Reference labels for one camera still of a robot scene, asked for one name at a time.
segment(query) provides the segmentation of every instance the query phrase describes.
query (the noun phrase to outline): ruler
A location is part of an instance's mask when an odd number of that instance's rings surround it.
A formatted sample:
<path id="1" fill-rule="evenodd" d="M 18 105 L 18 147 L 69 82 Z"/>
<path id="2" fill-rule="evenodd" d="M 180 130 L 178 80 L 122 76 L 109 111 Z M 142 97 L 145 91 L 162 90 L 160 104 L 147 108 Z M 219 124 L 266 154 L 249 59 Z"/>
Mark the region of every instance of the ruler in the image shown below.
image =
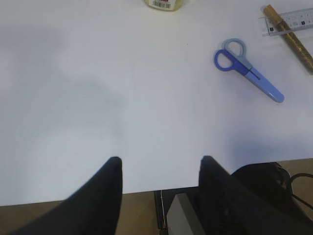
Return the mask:
<path id="1" fill-rule="evenodd" d="M 262 36 L 276 36 L 308 28 L 313 28 L 313 8 L 291 11 L 280 14 L 280 16 L 289 25 L 291 30 L 283 32 L 277 31 L 274 25 L 270 22 L 270 20 L 267 17 L 261 17 L 259 18 L 258 22 Z"/>

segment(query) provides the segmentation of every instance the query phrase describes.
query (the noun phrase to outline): gold marker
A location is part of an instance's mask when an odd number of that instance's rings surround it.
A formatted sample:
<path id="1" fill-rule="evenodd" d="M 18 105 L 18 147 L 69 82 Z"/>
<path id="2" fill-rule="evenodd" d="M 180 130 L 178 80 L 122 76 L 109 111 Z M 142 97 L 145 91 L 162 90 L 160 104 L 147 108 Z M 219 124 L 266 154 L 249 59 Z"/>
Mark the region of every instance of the gold marker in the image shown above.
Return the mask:
<path id="1" fill-rule="evenodd" d="M 276 27 L 278 31 L 291 30 L 288 24 L 281 18 L 281 16 L 274 10 L 271 5 L 268 5 L 263 10 L 264 14 L 268 17 L 271 23 Z M 285 42 L 288 44 L 290 49 L 299 58 L 305 68 L 313 73 L 313 58 L 310 53 L 306 50 L 300 40 L 294 33 L 286 33 L 281 35 Z"/>

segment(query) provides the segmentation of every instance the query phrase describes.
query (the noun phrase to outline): scissors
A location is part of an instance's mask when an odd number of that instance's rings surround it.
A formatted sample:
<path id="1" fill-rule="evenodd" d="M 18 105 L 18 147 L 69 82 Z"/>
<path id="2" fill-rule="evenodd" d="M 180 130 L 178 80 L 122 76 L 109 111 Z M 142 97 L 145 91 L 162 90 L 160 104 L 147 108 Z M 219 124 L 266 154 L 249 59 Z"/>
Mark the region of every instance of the scissors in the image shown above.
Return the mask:
<path id="1" fill-rule="evenodd" d="M 230 43 L 238 43 L 241 46 L 241 52 L 239 55 L 234 53 L 230 48 Z M 263 91 L 272 100 L 281 103 L 284 101 L 284 95 L 281 94 L 263 75 L 261 75 L 252 64 L 246 59 L 246 45 L 240 39 L 228 39 L 222 45 L 221 50 L 217 51 L 214 56 L 215 66 L 221 71 L 235 70 L 252 82 L 256 87 Z M 220 54 L 226 56 L 230 61 L 231 65 L 227 68 L 220 66 L 218 57 Z"/>

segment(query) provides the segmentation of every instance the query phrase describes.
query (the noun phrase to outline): scissor blade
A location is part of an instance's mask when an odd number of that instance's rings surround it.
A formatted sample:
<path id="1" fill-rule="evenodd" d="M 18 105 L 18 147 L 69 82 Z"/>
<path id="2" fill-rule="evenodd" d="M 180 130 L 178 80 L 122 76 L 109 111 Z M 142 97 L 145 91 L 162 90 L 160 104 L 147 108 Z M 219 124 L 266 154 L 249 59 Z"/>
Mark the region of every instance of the scissor blade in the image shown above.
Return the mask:
<path id="1" fill-rule="evenodd" d="M 272 100 L 282 103 L 285 99 L 284 95 L 277 90 L 263 75 L 261 75 L 255 68 L 252 68 L 245 76 L 250 82 L 257 86 Z"/>

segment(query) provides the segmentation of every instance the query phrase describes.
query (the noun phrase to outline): cable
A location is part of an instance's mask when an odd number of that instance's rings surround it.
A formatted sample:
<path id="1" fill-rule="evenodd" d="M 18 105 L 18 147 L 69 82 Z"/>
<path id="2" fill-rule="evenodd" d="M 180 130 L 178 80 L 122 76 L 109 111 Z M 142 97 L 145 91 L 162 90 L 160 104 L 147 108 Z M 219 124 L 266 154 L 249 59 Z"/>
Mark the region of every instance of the cable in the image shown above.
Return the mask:
<path id="1" fill-rule="evenodd" d="M 299 202 L 303 203 L 304 205 L 306 205 L 307 207 L 309 207 L 311 210 L 313 210 L 313 206 L 309 203 L 307 203 L 306 201 L 302 200 L 301 198 L 299 198 L 298 196 L 293 194 L 292 191 L 292 182 L 299 178 L 299 177 L 309 177 L 309 178 L 313 178 L 312 174 L 308 174 L 308 173 L 299 173 L 299 174 L 295 174 L 294 176 L 292 176 L 290 178 L 290 180 L 288 181 L 287 187 L 286 189 L 288 190 L 288 192 L 290 193 L 291 197 L 297 199 Z"/>

